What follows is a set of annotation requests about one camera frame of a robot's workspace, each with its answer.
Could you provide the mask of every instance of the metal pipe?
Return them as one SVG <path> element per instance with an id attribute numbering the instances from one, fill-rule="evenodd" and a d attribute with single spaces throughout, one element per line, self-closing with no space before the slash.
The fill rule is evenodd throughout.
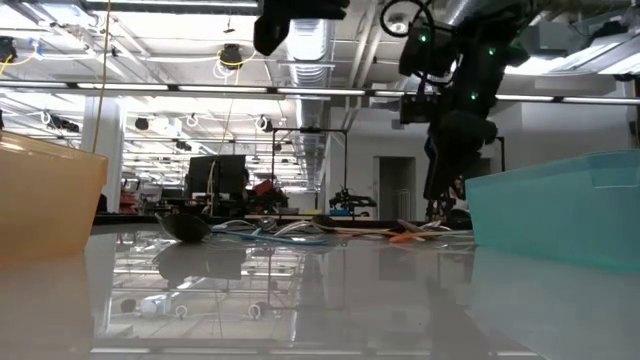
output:
<path id="1" fill-rule="evenodd" d="M 374 30 L 373 40 L 371 40 L 371 46 L 369 46 L 367 57 L 364 60 L 364 65 L 362 66 L 362 70 L 360 71 L 360 76 L 358 77 L 358 82 L 356 83 L 356 87 L 362 87 L 365 81 L 367 81 L 367 76 L 369 76 L 369 70 L 371 70 L 373 59 L 376 57 L 376 53 L 378 52 L 378 45 L 380 44 L 381 38 L 382 38 L 382 27 L 378 25 Z"/>
<path id="2" fill-rule="evenodd" d="M 349 134 L 344 132 L 344 188 L 347 189 L 347 174 L 349 163 Z"/>
<path id="3" fill-rule="evenodd" d="M 276 132 L 275 129 L 271 132 L 271 186 L 276 184 Z"/>
<path id="4" fill-rule="evenodd" d="M 353 58 L 353 65 L 351 66 L 351 70 L 349 71 L 349 78 L 347 80 L 346 87 L 352 87 L 354 81 L 356 80 L 356 75 L 358 74 L 358 70 L 360 68 L 360 62 L 362 61 L 362 56 L 364 55 L 364 50 L 367 46 L 367 40 L 369 40 L 369 34 L 371 33 L 371 28 L 373 27 L 373 22 L 376 18 L 377 12 L 378 1 L 371 1 L 369 7 L 365 12 L 364 28 L 362 29 L 362 34 L 360 34 L 360 38 L 358 40 L 358 47 L 356 48 L 356 54 Z"/>
<path id="5" fill-rule="evenodd" d="M 162 86 L 158 84 L 108 84 L 105 96 L 167 96 L 167 97 L 225 97 L 235 95 L 238 98 L 251 95 L 272 96 L 272 94 L 286 95 L 315 95 L 331 97 L 380 97 L 399 99 L 411 91 L 372 90 L 372 89 L 343 89 L 343 88 L 296 88 L 296 87 L 260 87 L 260 86 L 227 86 L 227 85 L 168 85 L 166 89 L 147 88 L 147 86 Z M 15 81 L 0 80 L 0 88 L 9 88 L 18 92 L 47 93 L 47 94 L 79 94 L 87 96 L 99 95 L 98 88 L 78 88 L 76 83 L 62 83 L 51 81 Z M 637 106 L 639 98 L 620 98 L 606 96 L 555 96 L 555 95 L 496 95 L 498 101 L 524 103 L 554 103 L 581 105 L 611 105 Z"/>

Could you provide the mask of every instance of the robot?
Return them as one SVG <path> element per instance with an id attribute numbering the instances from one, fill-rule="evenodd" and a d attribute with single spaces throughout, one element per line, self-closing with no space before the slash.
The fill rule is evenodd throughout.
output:
<path id="1" fill-rule="evenodd" d="M 445 192 L 480 159 L 481 148 L 496 139 L 498 130 L 487 116 L 504 70 L 529 58 L 514 40 L 546 5 L 544 0 L 451 0 L 451 21 L 438 23 L 429 10 L 432 1 L 391 0 L 380 14 L 387 34 L 407 38 L 399 72 L 420 78 L 416 94 L 401 99 L 400 122 L 429 124 L 424 148 L 430 164 L 423 194 L 428 200 Z M 386 13 L 407 2 L 419 10 L 406 33 L 393 32 L 385 24 Z M 264 0 L 263 5 L 254 43 L 269 55 L 287 37 L 291 19 L 344 19 L 349 0 Z"/>

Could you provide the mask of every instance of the ventilation duct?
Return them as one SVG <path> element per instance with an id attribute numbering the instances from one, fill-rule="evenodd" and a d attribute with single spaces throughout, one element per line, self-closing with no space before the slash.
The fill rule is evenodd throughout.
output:
<path id="1" fill-rule="evenodd" d="M 293 61 L 326 60 L 329 48 L 331 23 L 327 20 L 301 19 L 291 22 L 291 30 L 287 38 L 288 58 Z M 293 65 L 290 67 L 291 80 L 294 86 L 304 88 L 323 88 L 328 84 L 329 69 L 313 64 Z M 296 100 L 296 120 L 298 127 L 322 127 L 328 103 L 322 100 Z M 304 153 L 306 163 L 307 186 L 316 188 L 319 183 L 318 173 L 322 167 L 324 150 L 317 137 L 301 135 L 297 145 Z"/>

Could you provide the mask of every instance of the cable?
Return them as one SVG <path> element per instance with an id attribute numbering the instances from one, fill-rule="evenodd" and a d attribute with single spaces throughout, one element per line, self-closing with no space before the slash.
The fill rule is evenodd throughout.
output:
<path id="1" fill-rule="evenodd" d="M 238 82 L 240 80 L 240 67 L 238 67 L 238 70 L 236 70 L 236 83 L 235 85 L 238 85 Z M 220 142 L 220 147 L 218 148 L 217 151 L 217 155 L 219 156 L 220 153 L 222 153 L 222 148 L 224 147 L 224 140 L 225 137 L 227 136 L 227 131 L 229 129 L 229 123 L 231 122 L 231 114 L 233 113 L 233 103 L 235 102 L 235 98 L 231 99 L 231 105 L 229 106 L 229 114 L 227 115 L 227 120 L 224 124 L 224 130 L 222 133 L 222 141 Z M 211 194 L 211 205 L 210 205 L 210 209 L 209 209 L 209 215 L 213 216 L 213 169 L 216 166 L 216 162 L 214 161 L 213 163 L 211 163 L 211 168 L 209 169 L 209 179 L 207 181 L 207 191 L 209 192 L 209 194 Z"/>
<path id="2" fill-rule="evenodd" d="M 102 88 L 100 89 L 100 100 L 98 101 L 98 117 L 96 119 L 96 131 L 93 134 L 93 146 L 91 153 L 96 153 L 98 145 L 98 132 L 100 131 L 100 120 L 102 119 L 102 102 L 104 100 L 104 89 L 107 84 L 107 49 L 109 48 L 109 19 L 111 17 L 111 0 L 107 0 L 107 17 L 104 33 L 104 50 L 102 51 Z"/>
<path id="3" fill-rule="evenodd" d="M 9 56 L 7 57 L 7 60 L 5 60 L 2 63 L 2 68 L 0 68 L 0 76 L 2 76 L 2 73 L 4 73 L 4 69 L 7 67 L 7 65 L 9 64 L 9 61 L 11 61 L 11 59 L 13 59 L 13 55 L 9 54 Z"/>
<path id="4" fill-rule="evenodd" d="M 227 66 L 240 66 L 240 65 L 246 64 L 249 61 L 253 60 L 253 58 L 256 57 L 256 54 L 258 54 L 258 52 L 256 50 L 253 50 L 253 54 L 251 54 L 251 56 L 249 56 L 249 58 L 244 59 L 244 60 L 240 61 L 239 63 L 228 63 L 228 62 L 222 61 L 220 59 L 220 53 L 221 52 L 222 52 L 222 50 L 218 51 L 218 61 L 220 61 L 222 64 L 227 65 Z"/>
<path id="5" fill-rule="evenodd" d="M 11 59 L 13 59 L 13 55 L 9 55 L 9 57 L 7 58 L 7 60 L 2 64 L 2 69 L 0 69 L 0 76 L 2 76 L 2 73 L 4 73 L 4 69 L 7 66 L 18 66 L 18 65 L 22 65 L 22 64 L 26 64 L 29 61 L 31 61 L 31 59 L 33 59 L 33 57 L 35 55 L 38 54 L 38 46 L 34 45 L 33 46 L 33 53 L 31 55 L 29 55 L 28 58 L 22 60 L 22 61 L 18 61 L 17 63 L 9 63 L 9 61 L 11 61 Z"/>

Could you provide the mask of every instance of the pole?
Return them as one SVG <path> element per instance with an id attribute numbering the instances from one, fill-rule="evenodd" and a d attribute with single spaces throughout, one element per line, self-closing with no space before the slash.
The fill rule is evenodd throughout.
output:
<path id="1" fill-rule="evenodd" d="M 500 141 L 500 164 L 502 166 L 502 172 L 507 171 L 507 161 L 506 161 L 506 155 L 504 153 L 504 137 L 500 136 L 498 137 L 498 141 Z"/>
<path id="2" fill-rule="evenodd" d="M 347 189 L 347 169 L 348 169 L 348 155 L 349 155 L 349 134 L 347 132 L 343 132 L 344 134 L 344 188 Z"/>
<path id="3" fill-rule="evenodd" d="M 271 185 L 276 184 L 276 132 L 278 130 L 273 129 L 271 132 Z"/>

